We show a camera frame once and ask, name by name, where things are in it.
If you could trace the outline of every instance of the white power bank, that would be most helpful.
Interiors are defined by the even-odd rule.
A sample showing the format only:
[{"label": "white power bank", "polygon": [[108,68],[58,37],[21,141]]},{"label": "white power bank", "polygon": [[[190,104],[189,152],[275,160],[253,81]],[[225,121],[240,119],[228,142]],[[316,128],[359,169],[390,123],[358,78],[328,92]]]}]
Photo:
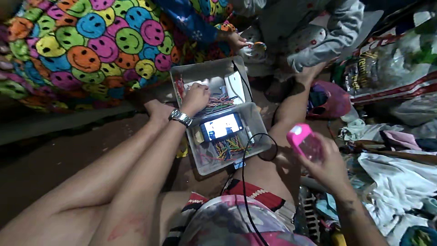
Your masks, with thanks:
[{"label": "white power bank", "polygon": [[234,104],[240,104],[246,102],[244,97],[243,82],[241,81],[241,75],[238,71],[225,76],[226,90],[229,97],[237,97],[234,99]]}]

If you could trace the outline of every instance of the smartphone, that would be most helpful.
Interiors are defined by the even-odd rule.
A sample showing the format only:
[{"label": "smartphone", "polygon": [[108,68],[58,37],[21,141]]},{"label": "smartphone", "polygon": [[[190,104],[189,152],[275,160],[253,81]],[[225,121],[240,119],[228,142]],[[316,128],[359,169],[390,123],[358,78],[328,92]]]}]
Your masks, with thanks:
[{"label": "smartphone", "polygon": [[320,140],[307,124],[296,124],[288,133],[287,140],[291,147],[312,162],[323,160]]},{"label": "smartphone", "polygon": [[200,129],[203,139],[209,142],[242,130],[243,124],[239,114],[233,113],[200,124]]}]

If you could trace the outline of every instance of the pink phone case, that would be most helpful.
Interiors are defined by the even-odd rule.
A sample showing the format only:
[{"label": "pink phone case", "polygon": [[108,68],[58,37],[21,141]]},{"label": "pink phone case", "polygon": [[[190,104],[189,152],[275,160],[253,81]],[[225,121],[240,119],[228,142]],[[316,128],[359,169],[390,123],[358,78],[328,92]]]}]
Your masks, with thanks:
[{"label": "pink phone case", "polygon": [[291,147],[312,162],[323,160],[320,141],[307,124],[296,124],[288,133],[287,140]]}]

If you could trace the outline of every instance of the phone screen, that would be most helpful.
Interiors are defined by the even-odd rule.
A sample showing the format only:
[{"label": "phone screen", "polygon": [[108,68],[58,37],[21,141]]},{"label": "phone screen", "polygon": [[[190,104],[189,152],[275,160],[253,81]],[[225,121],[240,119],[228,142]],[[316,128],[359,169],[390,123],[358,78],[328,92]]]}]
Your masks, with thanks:
[{"label": "phone screen", "polygon": [[236,114],[226,115],[221,118],[208,121],[203,125],[205,126],[206,134],[208,135],[210,141],[243,129],[241,126],[241,120],[236,118]]},{"label": "phone screen", "polygon": [[320,140],[314,135],[308,135],[300,144],[299,148],[305,154],[308,160],[319,162],[323,160],[323,149]]}]

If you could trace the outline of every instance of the watch strap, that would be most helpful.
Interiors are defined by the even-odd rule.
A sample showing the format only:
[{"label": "watch strap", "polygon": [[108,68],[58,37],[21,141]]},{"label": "watch strap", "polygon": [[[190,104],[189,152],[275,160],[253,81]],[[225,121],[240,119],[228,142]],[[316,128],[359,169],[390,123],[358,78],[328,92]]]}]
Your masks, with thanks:
[{"label": "watch strap", "polygon": [[189,127],[191,125],[191,122],[193,120],[186,114],[182,113],[178,109],[173,109],[170,116],[168,117],[168,120],[176,120],[184,124],[186,127]]}]

